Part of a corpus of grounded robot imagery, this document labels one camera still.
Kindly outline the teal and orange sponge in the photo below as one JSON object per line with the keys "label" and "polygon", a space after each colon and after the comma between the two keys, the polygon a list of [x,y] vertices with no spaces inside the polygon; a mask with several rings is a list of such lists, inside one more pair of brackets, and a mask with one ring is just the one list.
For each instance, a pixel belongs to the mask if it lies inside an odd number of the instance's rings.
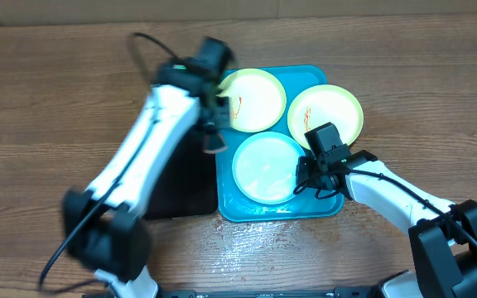
{"label": "teal and orange sponge", "polygon": [[223,136],[219,133],[206,134],[203,140],[203,152],[206,154],[218,154],[226,151],[228,146]]}

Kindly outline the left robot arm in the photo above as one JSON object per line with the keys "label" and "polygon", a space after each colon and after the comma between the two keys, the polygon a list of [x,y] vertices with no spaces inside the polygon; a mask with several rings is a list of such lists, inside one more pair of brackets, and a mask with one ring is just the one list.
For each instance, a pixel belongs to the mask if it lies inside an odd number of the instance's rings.
{"label": "left robot arm", "polygon": [[112,160],[83,192],[63,200],[68,252],[105,284],[110,297],[156,297],[147,257],[151,239],[142,221],[151,194],[181,139],[201,133],[201,150],[226,150],[220,130],[229,125],[228,100],[219,82],[230,58],[174,57],[151,84],[142,111]]}

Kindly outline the light blue plate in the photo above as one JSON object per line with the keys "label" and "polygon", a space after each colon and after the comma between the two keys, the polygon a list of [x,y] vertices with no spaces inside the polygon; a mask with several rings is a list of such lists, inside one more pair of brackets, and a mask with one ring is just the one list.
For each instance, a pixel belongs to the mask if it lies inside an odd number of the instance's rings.
{"label": "light blue plate", "polygon": [[296,167],[305,152],[280,132],[248,137],[234,154],[232,175],[236,186],[259,204],[275,205],[294,198]]}

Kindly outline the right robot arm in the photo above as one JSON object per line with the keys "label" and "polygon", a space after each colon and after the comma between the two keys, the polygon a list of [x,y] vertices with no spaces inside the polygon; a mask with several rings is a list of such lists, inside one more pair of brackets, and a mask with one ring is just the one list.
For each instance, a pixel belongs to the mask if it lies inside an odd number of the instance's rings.
{"label": "right robot arm", "polygon": [[418,189],[368,151],[302,156],[296,188],[342,194],[375,210],[409,239],[415,269],[369,289],[371,297],[477,297],[477,202]]}

